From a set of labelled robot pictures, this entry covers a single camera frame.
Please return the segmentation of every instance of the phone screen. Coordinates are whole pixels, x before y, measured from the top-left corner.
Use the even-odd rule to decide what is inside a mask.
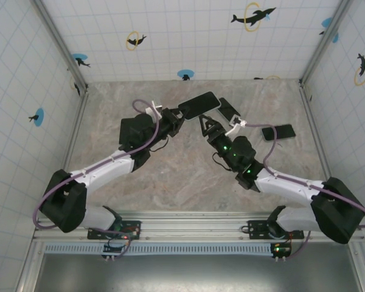
[[[210,110],[214,110],[220,106],[220,101],[211,91],[206,92],[200,96],[196,96],[186,102],[178,105],[179,109],[189,109],[186,120],[192,120],[201,114],[205,114]]]
[[[296,134],[292,128],[292,125],[290,125],[290,124],[275,126],[275,129],[277,131],[277,139],[286,139],[286,138],[291,138],[291,137],[296,136]],[[270,127],[263,128],[261,131],[262,131],[263,137],[266,141],[273,141],[274,133],[273,133],[272,128],[270,128]]]
[[[221,106],[219,107],[218,111],[221,113],[223,117],[226,118],[229,122],[231,121],[234,114],[241,116],[240,113],[237,112],[235,108],[224,98],[219,98]]]

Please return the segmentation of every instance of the vent grille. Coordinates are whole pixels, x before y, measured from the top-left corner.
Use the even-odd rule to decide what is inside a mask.
[[[104,243],[47,243],[46,254],[106,254]],[[269,243],[132,243],[128,256],[181,254],[250,254],[271,256]]]

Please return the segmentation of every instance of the smartphone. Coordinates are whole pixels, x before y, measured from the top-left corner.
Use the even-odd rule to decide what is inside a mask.
[[[219,107],[220,101],[211,91],[200,96],[196,96],[178,105],[178,108],[181,110],[189,110],[185,116],[186,120],[192,120],[201,114],[208,113],[209,111],[215,110]]]
[[[226,120],[230,122],[234,114],[241,116],[224,97],[219,98],[219,101],[220,107],[218,111]]]
[[[296,134],[292,128],[292,125],[281,125],[281,126],[275,126],[275,129],[277,131],[277,139],[286,139],[286,138],[292,138],[295,137]],[[263,128],[261,129],[262,136],[265,141],[273,141],[274,139],[274,133],[273,129],[271,127]]]

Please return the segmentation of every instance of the marble floor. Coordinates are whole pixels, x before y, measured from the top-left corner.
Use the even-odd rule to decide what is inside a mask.
[[[173,108],[207,91],[225,97],[248,123],[292,124],[296,137],[279,141],[269,165],[302,178],[324,178],[297,80],[93,83],[69,170],[95,163],[118,148],[120,120],[136,115],[131,108],[134,99],[154,100],[164,108]],[[217,111],[208,115],[229,129]],[[242,129],[239,134],[248,137],[261,161],[271,143],[262,139],[258,128]],[[297,206],[276,195],[242,189],[235,173],[212,161],[213,152],[201,135],[198,119],[187,121],[165,149],[152,153],[139,170],[94,192],[88,202],[116,211],[270,212],[281,204]]]

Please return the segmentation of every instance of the white tiled wall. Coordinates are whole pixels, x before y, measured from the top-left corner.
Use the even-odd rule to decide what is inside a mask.
[[[355,85],[365,56],[365,0],[356,0],[314,72],[307,89],[333,176],[365,205],[365,83]],[[365,81],[365,73],[360,84]]]
[[[199,80],[300,78],[340,0],[256,1],[276,9],[247,32],[230,22],[251,2],[44,0],[70,51],[88,56],[91,67],[80,66],[88,82],[177,80],[182,69]],[[257,9],[251,5],[246,16]],[[130,51],[132,31],[146,39]]]
[[[13,291],[31,214],[63,163],[79,105],[70,73],[29,0],[0,1],[0,291]],[[40,127],[29,122],[44,110]]]

